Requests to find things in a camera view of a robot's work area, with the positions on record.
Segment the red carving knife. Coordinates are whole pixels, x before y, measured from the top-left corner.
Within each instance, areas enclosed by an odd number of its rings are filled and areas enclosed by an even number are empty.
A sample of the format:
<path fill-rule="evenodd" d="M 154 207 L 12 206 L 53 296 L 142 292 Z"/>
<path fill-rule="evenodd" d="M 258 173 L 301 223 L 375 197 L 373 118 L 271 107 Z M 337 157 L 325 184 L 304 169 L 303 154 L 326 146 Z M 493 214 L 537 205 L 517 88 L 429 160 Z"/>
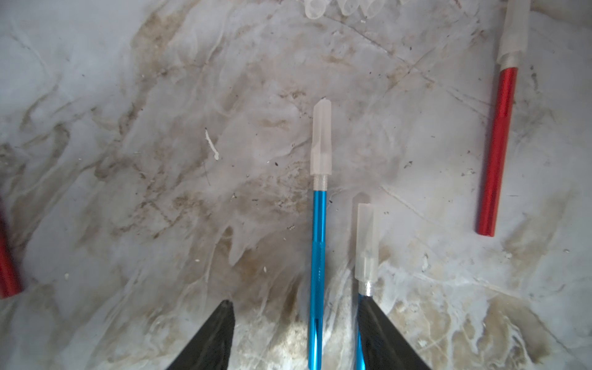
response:
<path fill-rule="evenodd" d="M 1 221 L 0 245 L 1 298 L 9 298 L 21 293 L 23 289 L 9 252 L 8 237 L 3 221 Z"/>
<path fill-rule="evenodd" d="M 527 53 L 530 6 L 529 0 L 507 3 L 504 27 L 499 39 L 496 106 L 476 228 L 478 234 L 487 237 L 493 237 L 496 231 L 517 74 Z"/>

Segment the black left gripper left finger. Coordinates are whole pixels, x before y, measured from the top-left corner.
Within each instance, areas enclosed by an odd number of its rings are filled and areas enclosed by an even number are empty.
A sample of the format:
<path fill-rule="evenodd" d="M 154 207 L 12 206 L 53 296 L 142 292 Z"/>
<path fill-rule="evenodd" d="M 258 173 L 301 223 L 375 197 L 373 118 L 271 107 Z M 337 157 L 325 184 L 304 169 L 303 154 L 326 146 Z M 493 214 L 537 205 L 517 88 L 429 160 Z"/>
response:
<path fill-rule="evenodd" d="M 234 305 L 224 300 L 167 370 L 226 370 L 234 337 Z"/>

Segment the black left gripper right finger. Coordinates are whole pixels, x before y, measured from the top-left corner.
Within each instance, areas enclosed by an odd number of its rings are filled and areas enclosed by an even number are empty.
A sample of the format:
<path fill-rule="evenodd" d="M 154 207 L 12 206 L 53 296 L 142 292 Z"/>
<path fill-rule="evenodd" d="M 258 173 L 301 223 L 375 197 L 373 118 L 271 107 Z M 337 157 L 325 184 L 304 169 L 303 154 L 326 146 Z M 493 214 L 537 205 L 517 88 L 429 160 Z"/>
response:
<path fill-rule="evenodd" d="M 357 323 L 357 369 L 430 369 L 372 297 L 359 296 Z"/>

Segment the clear cap of red knife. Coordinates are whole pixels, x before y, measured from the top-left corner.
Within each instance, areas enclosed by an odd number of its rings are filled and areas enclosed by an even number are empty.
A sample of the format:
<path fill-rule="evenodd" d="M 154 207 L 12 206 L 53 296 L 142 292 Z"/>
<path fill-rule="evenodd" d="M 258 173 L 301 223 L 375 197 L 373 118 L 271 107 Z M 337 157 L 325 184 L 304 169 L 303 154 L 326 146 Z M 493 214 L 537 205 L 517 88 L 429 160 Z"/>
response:
<path fill-rule="evenodd" d="M 385 0 L 360 0 L 359 5 L 362 9 L 362 14 L 367 19 L 371 19 L 379 14 L 385 5 Z"/>

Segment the blue carving knife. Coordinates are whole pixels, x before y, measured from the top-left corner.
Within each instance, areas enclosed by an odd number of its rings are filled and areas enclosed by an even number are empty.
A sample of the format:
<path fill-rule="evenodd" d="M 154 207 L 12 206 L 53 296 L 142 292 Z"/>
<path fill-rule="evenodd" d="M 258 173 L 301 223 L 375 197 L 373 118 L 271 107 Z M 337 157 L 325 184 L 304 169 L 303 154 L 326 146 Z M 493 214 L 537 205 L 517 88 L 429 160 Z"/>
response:
<path fill-rule="evenodd" d="M 378 280 L 379 242 L 376 233 L 375 208 L 370 203 L 360 203 L 357 215 L 356 268 L 358 282 L 358 307 L 356 311 L 356 361 L 355 369 L 366 369 L 362 353 L 362 337 L 359 329 L 359 308 L 363 297 L 372 297 Z"/>
<path fill-rule="evenodd" d="M 319 370 L 322 368 L 327 190 L 328 176 L 332 172 L 331 101 L 326 98 L 321 99 L 313 109 L 310 159 L 313 218 L 308 368 Z"/>

